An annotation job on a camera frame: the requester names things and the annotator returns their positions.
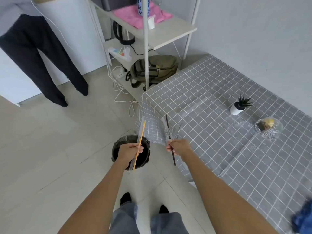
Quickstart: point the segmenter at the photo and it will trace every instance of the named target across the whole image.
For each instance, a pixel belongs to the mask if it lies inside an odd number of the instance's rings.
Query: gray shirt
[[[0,0],[0,36],[12,27],[21,14],[41,16],[30,0]]]

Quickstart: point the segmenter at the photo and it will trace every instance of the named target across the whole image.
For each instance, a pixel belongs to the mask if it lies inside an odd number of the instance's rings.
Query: blue patterned tumbler
[[[150,0],[147,0],[147,16],[149,16],[149,2]],[[143,1],[142,0],[138,0],[138,14],[140,16],[143,16]]]

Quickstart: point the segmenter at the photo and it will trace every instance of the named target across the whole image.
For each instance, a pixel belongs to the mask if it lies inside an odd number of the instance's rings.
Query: backpack
[[[149,57],[149,86],[158,84],[177,72],[178,62],[175,56],[155,55]],[[137,60],[126,75],[126,81],[131,82],[133,88],[137,88],[145,82],[145,60]]]

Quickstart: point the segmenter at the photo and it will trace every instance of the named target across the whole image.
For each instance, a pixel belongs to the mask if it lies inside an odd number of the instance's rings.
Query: hand
[[[121,162],[126,169],[130,161],[135,158],[137,152],[143,152],[143,147],[139,146],[138,143],[122,144],[119,147],[117,161]]]
[[[194,154],[192,147],[186,139],[169,140],[166,148],[168,152],[171,152],[171,148],[173,148],[174,155],[180,155],[183,161],[186,156]]]

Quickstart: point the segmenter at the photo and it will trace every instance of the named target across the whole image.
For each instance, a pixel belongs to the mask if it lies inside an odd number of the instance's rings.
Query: black trash bag
[[[115,162],[116,159],[118,158],[118,152],[119,152],[120,145],[125,144],[125,143],[136,143],[137,141],[138,141],[138,135],[126,135],[124,137],[121,137],[119,140],[117,140],[114,143],[113,150],[112,150],[112,161]],[[151,153],[151,151],[149,149],[150,144],[151,143],[145,137],[142,137],[141,146],[143,146],[143,152],[138,154],[138,159],[137,159],[137,163],[135,165],[135,169],[143,167],[145,164],[148,163],[149,156]]]

